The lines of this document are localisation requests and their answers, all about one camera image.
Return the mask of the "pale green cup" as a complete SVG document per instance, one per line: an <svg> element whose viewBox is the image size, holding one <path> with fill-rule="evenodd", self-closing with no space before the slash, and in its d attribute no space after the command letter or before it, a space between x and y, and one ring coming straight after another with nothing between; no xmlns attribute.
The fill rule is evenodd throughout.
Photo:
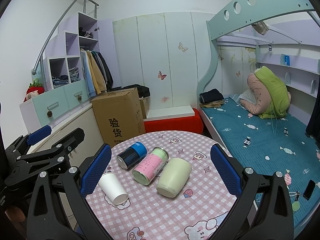
<svg viewBox="0 0 320 240"><path fill-rule="evenodd" d="M191 171L188 161L181 158L170 159L157 183L157 192L167 198L175 198L186 184Z"/></svg>

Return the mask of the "white paper cup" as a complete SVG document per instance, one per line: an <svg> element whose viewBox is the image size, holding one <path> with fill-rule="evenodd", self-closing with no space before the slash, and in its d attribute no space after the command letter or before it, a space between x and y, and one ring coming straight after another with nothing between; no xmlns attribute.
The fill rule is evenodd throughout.
<svg viewBox="0 0 320 240"><path fill-rule="evenodd" d="M129 198L119 179L112 172L103 174L98 185L114 205L121 205Z"/></svg>

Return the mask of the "red strawberry plush toy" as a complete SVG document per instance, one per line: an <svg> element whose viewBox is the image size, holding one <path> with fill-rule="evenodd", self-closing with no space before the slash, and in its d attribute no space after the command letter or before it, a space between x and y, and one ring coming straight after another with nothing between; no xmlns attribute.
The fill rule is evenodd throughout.
<svg viewBox="0 0 320 240"><path fill-rule="evenodd" d="M45 89L42 85L42 83L40 83L39 79L35 79L32 83L30 83L29 88L26 91L26 95L24 98L24 102L26 102L27 100L36 97L40 94L43 94L45 92Z"/></svg>

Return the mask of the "white low cabinet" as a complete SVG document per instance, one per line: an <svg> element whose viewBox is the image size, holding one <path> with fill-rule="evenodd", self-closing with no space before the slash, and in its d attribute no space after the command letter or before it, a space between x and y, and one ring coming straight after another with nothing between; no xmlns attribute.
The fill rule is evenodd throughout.
<svg viewBox="0 0 320 240"><path fill-rule="evenodd" d="M69 159L72 166L80 166L87 157L95 155L104 143L91 104L74 112L67 119L53 127L51 135L36 145L31 146L29 153L51 148L52 145L76 128L84 130L85 138L84 141L69 154Z"/></svg>

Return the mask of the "black smartphone on bed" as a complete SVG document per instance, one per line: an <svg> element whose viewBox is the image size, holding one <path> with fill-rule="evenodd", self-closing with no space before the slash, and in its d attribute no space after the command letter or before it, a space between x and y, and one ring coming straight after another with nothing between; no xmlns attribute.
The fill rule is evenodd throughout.
<svg viewBox="0 0 320 240"><path fill-rule="evenodd" d="M306 199L306 200L310 200L312 194L313 194L313 191L315 189L315 186L316 186L316 183L313 181L313 180L310 180L308 182L308 185L303 193L303 197Z"/></svg>

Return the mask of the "teal candy print bedsheet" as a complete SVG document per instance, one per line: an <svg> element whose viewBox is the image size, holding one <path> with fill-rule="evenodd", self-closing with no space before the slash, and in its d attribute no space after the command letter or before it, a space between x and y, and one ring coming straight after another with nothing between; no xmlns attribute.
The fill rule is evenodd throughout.
<svg viewBox="0 0 320 240"><path fill-rule="evenodd" d="M280 171L284 175L294 226L302 225L319 204L319 148L306 135L306 126L290 114L279 119L261 119L231 98L220 107L202 111L242 166L259 174ZM303 193L310 180L316 186L310 200L306 200Z"/></svg>

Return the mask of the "dark blue can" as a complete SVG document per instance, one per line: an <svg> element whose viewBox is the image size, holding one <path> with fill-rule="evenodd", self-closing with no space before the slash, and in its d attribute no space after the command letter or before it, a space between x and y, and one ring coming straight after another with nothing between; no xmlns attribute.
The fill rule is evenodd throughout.
<svg viewBox="0 0 320 240"><path fill-rule="evenodd" d="M141 142L135 142L117 155L116 160L122 169L129 170L147 155L147 149Z"/></svg>

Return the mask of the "pink green can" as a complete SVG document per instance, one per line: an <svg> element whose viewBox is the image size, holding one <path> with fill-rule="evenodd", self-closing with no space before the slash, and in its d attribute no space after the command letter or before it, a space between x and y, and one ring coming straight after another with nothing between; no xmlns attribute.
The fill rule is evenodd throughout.
<svg viewBox="0 0 320 240"><path fill-rule="evenodd" d="M155 147L133 169L132 175L135 181L142 185L149 185L169 159L169 154L161 147Z"/></svg>

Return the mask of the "hanging clothes row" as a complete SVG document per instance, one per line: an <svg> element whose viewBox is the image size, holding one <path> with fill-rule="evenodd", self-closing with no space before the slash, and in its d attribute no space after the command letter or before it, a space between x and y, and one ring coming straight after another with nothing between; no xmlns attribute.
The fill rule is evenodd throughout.
<svg viewBox="0 0 320 240"><path fill-rule="evenodd" d="M102 54L98 51L80 50L82 72L86 81L88 97L110 92L113 77Z"/></svg>

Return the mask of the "brown cardboard box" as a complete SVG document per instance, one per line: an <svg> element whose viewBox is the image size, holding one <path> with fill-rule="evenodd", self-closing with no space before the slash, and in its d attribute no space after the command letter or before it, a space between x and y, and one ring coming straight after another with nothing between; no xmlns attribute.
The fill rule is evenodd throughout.
<svg viewBox="0 0 320 240"><path fill-rule="evenodd" d="M95 97L91 103L100 134L110 146L145 133L136 88L107 92Z"/></svg>

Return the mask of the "purple stair shelf cabinet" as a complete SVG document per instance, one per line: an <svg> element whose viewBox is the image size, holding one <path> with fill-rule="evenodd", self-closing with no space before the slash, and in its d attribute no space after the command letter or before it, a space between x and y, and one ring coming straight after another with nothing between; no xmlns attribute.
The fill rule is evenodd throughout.
<svg viewBox="0 0 320 240"><path fill-rule="evenodd" d="M37 64L33 81L39 79L45 92L20 105L29 133L46 125L54 127L89 103L81 49L100 52L113 77L112 88L121 86L112 20L76 13L57 26Z"/></svg>

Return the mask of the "pink green rolled quilt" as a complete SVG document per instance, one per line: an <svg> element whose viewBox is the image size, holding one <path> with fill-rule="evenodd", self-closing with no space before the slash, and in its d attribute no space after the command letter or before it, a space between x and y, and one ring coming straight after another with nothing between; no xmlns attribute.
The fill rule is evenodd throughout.
<svg viewBox="0 0 320 240"><path fill-rule="evenodd" d="M272 70L262 66L249 74L249 89L255 94L257 103L240 100L241 105L261 119L283 118L291 103L291 94L283 81Z"/></svg>

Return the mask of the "small cardboard box with clothes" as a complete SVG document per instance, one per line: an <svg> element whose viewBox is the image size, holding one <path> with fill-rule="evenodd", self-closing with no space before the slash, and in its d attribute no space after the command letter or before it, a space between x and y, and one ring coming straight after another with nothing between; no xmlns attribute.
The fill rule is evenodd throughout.
<svg viewBox="0 0 320 240"><path fill-rule="evenodd" d="M148 87L134 84L131 86L131 88L136 88L139 96L140 106L142 109L142 115L143 119L147 118L147 115L149 113L149 104L150 104L150 89Z"/></svg>

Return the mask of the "white pillow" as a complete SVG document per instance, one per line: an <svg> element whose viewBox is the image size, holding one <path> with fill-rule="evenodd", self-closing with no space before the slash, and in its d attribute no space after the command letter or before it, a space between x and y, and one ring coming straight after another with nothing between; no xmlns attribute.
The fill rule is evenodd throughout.
<svg viewBox="0 0 320 240"><path fill-rule="evenodd" d="M242 94L240 94L239 99L248 101L254 105L257 103L256 98L255 98L255 94L253 93L253 91L251 89L247 89Z"/></svg>

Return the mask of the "folded dark clothes stack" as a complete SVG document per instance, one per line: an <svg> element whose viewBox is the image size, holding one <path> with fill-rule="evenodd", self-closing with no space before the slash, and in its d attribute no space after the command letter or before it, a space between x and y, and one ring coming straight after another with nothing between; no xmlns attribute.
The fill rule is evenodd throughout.
<svg viewBox="0 0 320 240"><path fill-rule="evenodd" d="M224 97L214 88L208 92L201 93L199 95L199 103L204 108L220 107L224 104Z"/></svg>

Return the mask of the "red bench with white top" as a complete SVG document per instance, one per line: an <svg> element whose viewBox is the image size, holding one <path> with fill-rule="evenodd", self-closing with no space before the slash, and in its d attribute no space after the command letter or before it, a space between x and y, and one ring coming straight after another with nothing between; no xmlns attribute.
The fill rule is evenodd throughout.
<svg viewBox="0 0 320 240"><path fill-rule="evenodd" d="M200 117L199 111L195 108L193 108L193 111L193 116L145 121L145 131L146 133L159 131L186 131L203 134L204 123Z"/></svg>

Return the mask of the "blue box on shelf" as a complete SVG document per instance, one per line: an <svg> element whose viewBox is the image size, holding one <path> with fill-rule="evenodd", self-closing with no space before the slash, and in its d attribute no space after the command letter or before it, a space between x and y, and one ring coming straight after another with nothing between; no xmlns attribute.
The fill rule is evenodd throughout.
<svg viewBox="0 0 320 240"><path fill-rule="evenodd" d="M281 54L280 64L285 66L290 66L290 56L286 54Z"/></svg>

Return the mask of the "light green bunk bed frame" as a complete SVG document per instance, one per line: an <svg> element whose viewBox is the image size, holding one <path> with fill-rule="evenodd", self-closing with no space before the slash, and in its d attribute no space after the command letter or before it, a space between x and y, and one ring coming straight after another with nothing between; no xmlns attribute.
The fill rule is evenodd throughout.
<svg viewBox="0 0 320 240"><path fill-rule="evenodd" d="M306 126L306 135L319 148L319 59L302 54L307 46L319 48L319 19L313 3L232 0L207 22L207 30L211 61L197 85L198 96L210 81L216 81L226 99L241 105L239 95L249 89L249 74L266 66L291 94L287 115ZM290 66L280 64L281 54L290 56ZM200 113L212 137L229 152L202 109ZM319 204L302 225L294 226L293 239L319 239Z"/></svg>

